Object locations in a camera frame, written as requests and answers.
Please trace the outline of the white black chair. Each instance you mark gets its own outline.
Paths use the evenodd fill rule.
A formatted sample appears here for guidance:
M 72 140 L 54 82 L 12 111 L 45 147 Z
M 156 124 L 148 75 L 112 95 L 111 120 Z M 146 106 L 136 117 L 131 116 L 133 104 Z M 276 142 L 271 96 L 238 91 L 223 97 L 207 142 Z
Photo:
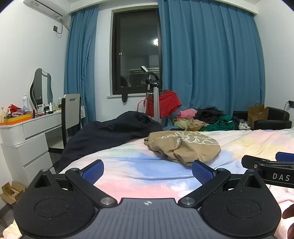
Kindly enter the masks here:
M 69 139 L 75 133 L 71 129 L 81 129 L 80 94 L 66 94 L 61 99 L 61 126 L 46 133 L 49 153 L 62 154 Z

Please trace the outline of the wavy vanity mirror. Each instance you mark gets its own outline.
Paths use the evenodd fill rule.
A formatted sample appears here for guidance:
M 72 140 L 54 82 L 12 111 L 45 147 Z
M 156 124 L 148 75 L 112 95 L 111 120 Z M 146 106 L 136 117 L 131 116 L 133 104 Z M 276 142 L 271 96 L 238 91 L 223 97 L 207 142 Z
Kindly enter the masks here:
M 33 81 L 29 89 L 29 98 L 33 109 L 37 113 L 43 112 L 44 107 L 53 103 L 53 92 L 51 89 L 51 75 L 43 69 L 36 69 Z

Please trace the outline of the black sofa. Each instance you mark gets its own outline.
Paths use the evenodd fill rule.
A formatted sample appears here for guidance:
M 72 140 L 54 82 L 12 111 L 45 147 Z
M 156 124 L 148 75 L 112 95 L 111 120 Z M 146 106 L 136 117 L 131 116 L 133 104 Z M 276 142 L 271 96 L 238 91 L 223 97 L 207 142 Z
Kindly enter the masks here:
M 254 129 L 252 130 L 282 130 L 282 129 L 290 129 L 292 126 L 292 121 L 290 121 L 290 114 L 278 108 L 268 107 L 269 114 L 267 120 L 259 120 L 254 124 Z M 239 120 L 244 120 L 247 125 L 247 111 L 234 111 L 233 116 L 237 117 Z

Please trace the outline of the white air conditioner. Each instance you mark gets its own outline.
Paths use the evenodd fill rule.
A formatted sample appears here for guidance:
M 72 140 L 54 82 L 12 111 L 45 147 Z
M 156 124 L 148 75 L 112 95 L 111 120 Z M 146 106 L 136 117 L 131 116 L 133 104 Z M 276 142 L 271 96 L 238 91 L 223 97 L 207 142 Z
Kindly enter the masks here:
M 70 3 L 64 0 L 24 0 L 23 3 L 56 20 L 61 20 L 70 12 Z

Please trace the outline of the silver tripod stand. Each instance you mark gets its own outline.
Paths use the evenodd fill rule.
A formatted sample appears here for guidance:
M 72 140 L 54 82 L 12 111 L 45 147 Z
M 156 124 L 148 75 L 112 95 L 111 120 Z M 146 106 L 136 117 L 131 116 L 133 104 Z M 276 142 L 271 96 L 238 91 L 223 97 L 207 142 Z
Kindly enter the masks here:
M 142 71 L 146 75 L 146 97 L 144 99 L 144 113 L 156 122 L 161 123 L 160 119 L 160 108 L 159 108 L 159 77 L 156 73 L 150 71 L 146 66 L 141 66 Z M 153 105 L 153 115 L 151 115 L 151 106 L 149 100 L 151 99 Z

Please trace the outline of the white vanity desk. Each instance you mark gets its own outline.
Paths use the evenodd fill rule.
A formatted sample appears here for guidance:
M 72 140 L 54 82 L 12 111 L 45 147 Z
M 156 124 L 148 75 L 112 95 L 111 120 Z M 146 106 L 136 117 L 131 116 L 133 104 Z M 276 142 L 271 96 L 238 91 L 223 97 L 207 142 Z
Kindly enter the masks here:
M 64 148 L 61 111 L 14 125 L 1 126 L 1 148 L 12 179 L 29 186 L 39 170 L 55 173 Z

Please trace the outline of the white spray bottle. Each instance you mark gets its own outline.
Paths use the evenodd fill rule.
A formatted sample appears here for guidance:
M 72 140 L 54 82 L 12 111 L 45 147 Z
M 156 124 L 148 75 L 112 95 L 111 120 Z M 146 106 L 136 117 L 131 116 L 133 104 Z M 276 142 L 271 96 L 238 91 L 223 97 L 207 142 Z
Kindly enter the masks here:
M 23 98 L 22 98 L 22 110 L 24 112 L 28 112 L 29 111 L 28 97 L 27 97 L 27 95 L 23 95 Z

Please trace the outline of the tan printed t-shirt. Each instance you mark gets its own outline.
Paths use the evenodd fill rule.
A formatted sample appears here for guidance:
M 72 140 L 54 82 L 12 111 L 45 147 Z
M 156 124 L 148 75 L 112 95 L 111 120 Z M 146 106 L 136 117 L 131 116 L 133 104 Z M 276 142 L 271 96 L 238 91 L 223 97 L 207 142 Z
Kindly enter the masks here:
M 186 166 L 195 160 L 207 163 L 221 152 L 217 140 L 197 131 L 152 132 L 144 144 L 162 157 Z

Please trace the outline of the brown paper bag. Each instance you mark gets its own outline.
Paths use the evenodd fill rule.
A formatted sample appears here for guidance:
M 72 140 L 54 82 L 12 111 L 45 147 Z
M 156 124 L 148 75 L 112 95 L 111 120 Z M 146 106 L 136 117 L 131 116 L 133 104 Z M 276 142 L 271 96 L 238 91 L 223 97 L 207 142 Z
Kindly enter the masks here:
M 269 108 L 265 105 L 257 105 L 248 107 L 247 122 L 251 129 L 254 129 L 254 124 L 259 120 L 267 120 L 269 114 Z

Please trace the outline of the cardboard box on floor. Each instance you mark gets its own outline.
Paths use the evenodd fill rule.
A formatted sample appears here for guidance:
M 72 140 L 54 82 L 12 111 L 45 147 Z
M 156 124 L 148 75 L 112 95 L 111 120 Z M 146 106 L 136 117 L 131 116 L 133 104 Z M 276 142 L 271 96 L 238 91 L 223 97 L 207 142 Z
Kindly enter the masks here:
M 1 198 L 14 208 L 22 195 L 25 193 L 26 187 L 13 181 L 12 184 L 9 182 L 4 184 L 1 189 Z

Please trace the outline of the pink clothes hanger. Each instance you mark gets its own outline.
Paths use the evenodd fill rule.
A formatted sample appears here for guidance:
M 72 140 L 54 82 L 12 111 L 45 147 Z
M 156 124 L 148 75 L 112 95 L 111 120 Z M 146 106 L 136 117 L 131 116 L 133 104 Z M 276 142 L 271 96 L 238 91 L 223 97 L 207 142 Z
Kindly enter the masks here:
M 141 99 L 138 104 L 137 104 L 137 112 L 141 112 L 141 113 L 146 113 L 146 109 L 147 109 L 147 100 L 146 99 Z

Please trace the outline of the red t-shirt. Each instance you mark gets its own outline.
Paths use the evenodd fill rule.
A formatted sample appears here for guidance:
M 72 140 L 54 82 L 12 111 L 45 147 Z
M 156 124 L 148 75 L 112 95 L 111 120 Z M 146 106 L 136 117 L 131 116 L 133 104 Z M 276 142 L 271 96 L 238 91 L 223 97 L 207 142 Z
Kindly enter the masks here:
M 159 113 L 160 118 L 170 117 L 182 106 L 176 92 L 163 90 L 159 93 Z M 146 114 L 154 117 L 153 96 L 148 95 Z

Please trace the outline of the dark window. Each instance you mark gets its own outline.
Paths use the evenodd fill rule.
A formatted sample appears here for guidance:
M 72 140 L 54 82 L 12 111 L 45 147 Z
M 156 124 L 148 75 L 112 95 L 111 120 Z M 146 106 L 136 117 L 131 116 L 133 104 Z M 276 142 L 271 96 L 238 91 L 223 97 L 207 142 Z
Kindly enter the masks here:
M 146 92 L 145 66 L 162 77 L 162 47 L 159 11 L 137 9 L 113 14 L 112 93 Z

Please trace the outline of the orange tray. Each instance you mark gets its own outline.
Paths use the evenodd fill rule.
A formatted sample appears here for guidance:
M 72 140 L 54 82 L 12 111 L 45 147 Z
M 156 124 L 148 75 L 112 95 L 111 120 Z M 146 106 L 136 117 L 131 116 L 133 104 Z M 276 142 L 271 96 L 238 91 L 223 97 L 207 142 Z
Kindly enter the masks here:
M 0 126 L 3 125 L 14 125 L 14 124 L 18 124 L 21 122 L 25 122 L 27 120 L 31 120 L 32 119 L 32 114 L 25 114 L 25 115 L 19 115 L 17 117 L 4 117 L 4 122 L 0 123 Z

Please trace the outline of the blue right curtain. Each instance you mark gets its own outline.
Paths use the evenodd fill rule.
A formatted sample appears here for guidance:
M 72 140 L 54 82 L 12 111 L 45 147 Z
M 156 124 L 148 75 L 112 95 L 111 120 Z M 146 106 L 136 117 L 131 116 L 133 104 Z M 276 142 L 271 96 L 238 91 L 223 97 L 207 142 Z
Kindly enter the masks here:
M 218 1 L 159 1 L 163 88 L 181 109 L 227 115 L 265 102 L 265 64 L 254 15 Z

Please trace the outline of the pink folded garment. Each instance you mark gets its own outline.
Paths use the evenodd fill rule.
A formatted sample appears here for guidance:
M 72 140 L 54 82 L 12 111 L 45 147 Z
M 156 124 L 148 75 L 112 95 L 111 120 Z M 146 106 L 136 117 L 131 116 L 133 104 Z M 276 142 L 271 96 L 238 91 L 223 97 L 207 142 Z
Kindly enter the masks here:
M 196 113 L 197 113 L 197 110 L 193 108 L 188 108 L 186 110 L 180 110 L 177 113 L 176 117 L 179 119 L 191 119 L 195 117 Z

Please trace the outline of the green garment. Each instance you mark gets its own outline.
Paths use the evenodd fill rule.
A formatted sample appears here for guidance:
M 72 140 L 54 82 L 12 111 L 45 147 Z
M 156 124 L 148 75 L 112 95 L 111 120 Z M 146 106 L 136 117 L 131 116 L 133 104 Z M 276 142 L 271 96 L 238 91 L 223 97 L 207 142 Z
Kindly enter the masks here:
M 200 131 L 233 131 L 239 129 L 239 124 L 240 120 L 237 117 L 224 115 L 216 123 L 202 127 Z

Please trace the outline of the dark navy garment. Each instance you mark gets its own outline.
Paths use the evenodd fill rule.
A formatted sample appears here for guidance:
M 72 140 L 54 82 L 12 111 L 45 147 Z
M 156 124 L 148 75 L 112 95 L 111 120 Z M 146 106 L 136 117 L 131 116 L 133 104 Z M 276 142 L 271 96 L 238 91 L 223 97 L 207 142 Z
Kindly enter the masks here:
M 157 131 L 162 131 L 159 122 L 135 111 L 127 111 L 105 122 L 90 122 L 67 142 L 59 161 L 59 171 L 84 156 L 147 137 Z

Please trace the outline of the blue curtain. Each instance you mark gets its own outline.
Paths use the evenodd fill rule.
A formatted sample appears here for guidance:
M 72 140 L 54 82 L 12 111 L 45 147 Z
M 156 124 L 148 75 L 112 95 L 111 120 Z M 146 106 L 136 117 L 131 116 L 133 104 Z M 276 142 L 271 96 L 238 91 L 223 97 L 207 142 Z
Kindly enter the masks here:
M 254 15 L 218 1 L 159 1 L 163 88 L 181 109 L 227 115 L 265 102 L 265 64 Z
M 76 11 L 71 16 L 65 62 L 65 94 L 79 94 L 84 106 L 82 125 L 96 120 L 95 43 L 99 6 Z

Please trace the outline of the blue left curtain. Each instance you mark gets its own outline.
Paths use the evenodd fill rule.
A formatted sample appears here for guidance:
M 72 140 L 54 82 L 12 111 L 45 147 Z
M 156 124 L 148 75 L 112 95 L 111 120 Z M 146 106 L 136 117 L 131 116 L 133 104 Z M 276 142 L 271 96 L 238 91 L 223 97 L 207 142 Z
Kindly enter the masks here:
M 65 94 L 79 94 L 84 106 L 82 125 L 96 120 L 95 43 L 99 6 L 76 11 L 71 16 L 65 62 Z

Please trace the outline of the beige patterned garment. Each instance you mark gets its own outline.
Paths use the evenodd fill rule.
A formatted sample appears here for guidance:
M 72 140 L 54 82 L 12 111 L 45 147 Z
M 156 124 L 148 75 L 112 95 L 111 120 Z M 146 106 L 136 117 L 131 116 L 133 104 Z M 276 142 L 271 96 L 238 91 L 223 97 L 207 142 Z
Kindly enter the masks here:
M 173 119 L 173 124 L 184 131 L 199 131 L 203 127 L 209 126 L 208 123 L 198 119 Z

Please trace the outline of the black garment pile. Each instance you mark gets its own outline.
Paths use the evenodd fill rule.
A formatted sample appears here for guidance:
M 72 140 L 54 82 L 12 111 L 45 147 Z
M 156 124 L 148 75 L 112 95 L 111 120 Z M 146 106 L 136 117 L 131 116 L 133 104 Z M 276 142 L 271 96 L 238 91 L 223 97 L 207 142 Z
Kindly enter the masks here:
M 195 120 L 200 120 L 207 124 L 216 123 L 220 117 L 224 116 L 224 113 L 218 110 L 216 107 L 198 109 L 197 113 L 194 116 Z

